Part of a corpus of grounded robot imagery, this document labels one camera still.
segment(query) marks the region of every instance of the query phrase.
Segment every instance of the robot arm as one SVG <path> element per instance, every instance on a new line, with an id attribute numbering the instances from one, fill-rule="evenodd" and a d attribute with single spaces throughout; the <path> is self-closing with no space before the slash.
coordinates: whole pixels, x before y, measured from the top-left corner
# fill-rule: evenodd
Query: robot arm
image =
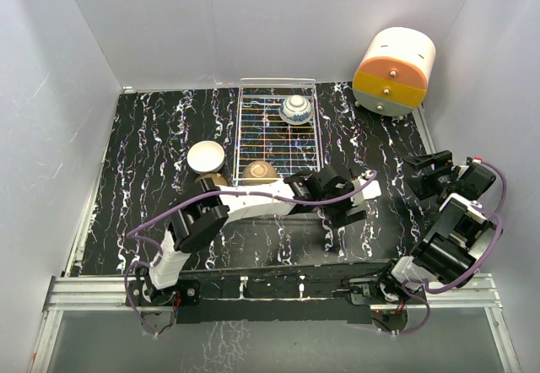
<path id="1" fill-rule="evenodd" d="M 208 192 L 221 191 L 224 194 L 196 201 L 170 217 L 161 244 L 163 255 L 156 256 L 155 266 L 149 270 L 152 286 L 157 290 L 174 286 L 190 254 L 209 246 L 219 230 L 230 222 L 263 215 L 308 213 L 315 208 L 276 200 L 274 196 L 305 202 L 329 200 L 357 190 L 368 182 L 368 176 L 353 175 L 352 179 L 345 179 L 327 165 L 313 174 L 290 176 L 260 186 L 215 186 L 211 179 L 200 180 L 181 198 L 182 202 Z M 252 196 L 250 192 L 264 192 L 267 196 Z M 322 208 L 331 225 L 338 228 L 365 219 L 365 200 L 380 195 L 378 182 L 372 181 L 352 197 L 336 200 Z"/>
<path id="2" fill-rule="evenodd" d="M 416 290 L 426 280 L 455 282 L 486 252 L 495 232 L 494 224 L 479 211 L 477 200 L 496 177 L 479 160 L 468 158 L 467 165 L 454 166 L 451 152 L 444 151 L 403 161 L 412 171 L 406 176 L 407 184 L 420 199 L 436 195 L 440 214 L 410 256 L 391 261 L 379 279 L 386 300 L 407 300 L 403 283 Z M 472 275 L 456 287 L 462 287 Z"/>

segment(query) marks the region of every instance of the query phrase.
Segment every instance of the small cylindrical cabinet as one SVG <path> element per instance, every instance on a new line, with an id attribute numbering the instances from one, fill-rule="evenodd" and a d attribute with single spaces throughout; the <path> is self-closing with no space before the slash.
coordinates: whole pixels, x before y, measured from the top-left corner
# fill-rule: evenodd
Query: small cylindrical cabinet
<path id="1" fill-rule="evenodd" d="M 354 97 L 375 113 L 404 116 L 422 103 L 434 60 L 427 35 L 403 27 L 383 30 L 354 74 Z"/>

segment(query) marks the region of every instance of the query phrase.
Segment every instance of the blue and white porcelain cup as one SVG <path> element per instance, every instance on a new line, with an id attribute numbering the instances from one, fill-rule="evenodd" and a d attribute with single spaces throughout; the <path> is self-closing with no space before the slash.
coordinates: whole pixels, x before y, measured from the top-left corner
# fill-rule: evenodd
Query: blue and white porcelain cup
<path id="1" fill-rule="evenodd" d="M 307 123 L 314 114 L 313 103 L 300 95 L 289 96 L 279 107 L 281 119 L 292 126 L 301 126 Z"/>

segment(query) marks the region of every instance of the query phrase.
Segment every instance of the metal grid rack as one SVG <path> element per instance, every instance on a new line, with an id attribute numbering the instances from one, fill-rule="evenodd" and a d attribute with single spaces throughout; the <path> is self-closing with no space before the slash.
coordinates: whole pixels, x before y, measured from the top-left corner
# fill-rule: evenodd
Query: metal grid rack
<path id="1" fill-rule="evenodd" d="M 291 126 L 279 117 L 281 103 L 291 95 L 303 95 L 311 101 L 315 108 L 313 120 Z M 319 170 L 321 158 L 314 79 L 243 78 L 240 81 L 235 185 L 245 180 L 242 172 L 254 160 L 266 160 L 279 177 L 285 177 L 299 170 Z"/>

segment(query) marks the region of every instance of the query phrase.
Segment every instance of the white bowl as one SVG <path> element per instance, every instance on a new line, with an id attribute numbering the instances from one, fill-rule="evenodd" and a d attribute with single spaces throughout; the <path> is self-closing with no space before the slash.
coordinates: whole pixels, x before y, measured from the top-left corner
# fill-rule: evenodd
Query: white bowl
<path id="1" fill-rule="evenodd" d="M 217 172 L 225 162 L 225 152 L 214 141 L 201 141 L 187 152 L 187 164 L 199 175 Z"/>
<path id="2" fill-rule="evenodd" d="M 304 96 L 292 95 L 283 101 L 279 107 L 281 119 L 293 126 L 306 124 L 313 118 L 315 110 L 313 104 Z"/>

